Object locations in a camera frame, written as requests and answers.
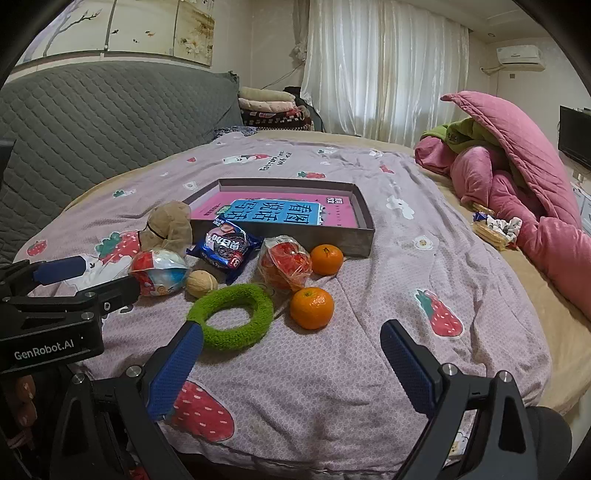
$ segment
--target ceiling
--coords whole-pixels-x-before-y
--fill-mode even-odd
[[[405,0],[455,20],[486,43],[516,38],[548,37],[512,0]]]

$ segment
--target blue gripper pad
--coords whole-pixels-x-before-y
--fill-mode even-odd
[[[86,260],[78,257],[62,258],[42,263],[33,272],[33,279],[41,285],[51,285],[69,278],[80,277],[86,271]]]
[[[152,421],[161,420],[173,408],[178,392],[181,391],[197,357],[201,354],[203,330],[198,323],[189,323],[191,326],[187,333],[168,356],[163,367],[150,384],[146,410]]]
[[[430,367],[439,367],[435,357],[425,347],[418,346],[397,320],[389,320],[382,325],[379,339],[384,355],[414,410],[432,418],[440,395],[440,391],[439,394],[437,391],[441,388],[441,377],[435,371],[437,376],[434,379],[434,372],[430,375],[421,361],[426,360]]]

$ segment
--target plush toy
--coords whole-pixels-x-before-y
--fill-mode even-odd
[[[191,209],[183,202],[157,206],[150,212],[146,228],[139,232],[141,249],[164,248],[184,257],[193,243],[190,218]]]

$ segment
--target quilted sofa cover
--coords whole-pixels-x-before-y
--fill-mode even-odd
[[[16,140],[0,189],[0,265],[94,185],[242,124],[238,77],[143,61],[42,70],[0,90]]]

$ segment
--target packaged food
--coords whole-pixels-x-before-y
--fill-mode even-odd
[[[258,261],[265,283],[283,290],[298,291],[312,274],[308,252],[287,235],[265,238]]]
[[[147,297],[168,295],[183,288],[190,269],[183,257],[164,248],[140,252],[131,261],[129,273]]]
[[[187,255],[203,258],[209,264],[226,273],[226,284],[232,284],[242,273],[252,251],[261,246],[262,240],[249,235],[238,225],[219,215],[203,240]]]

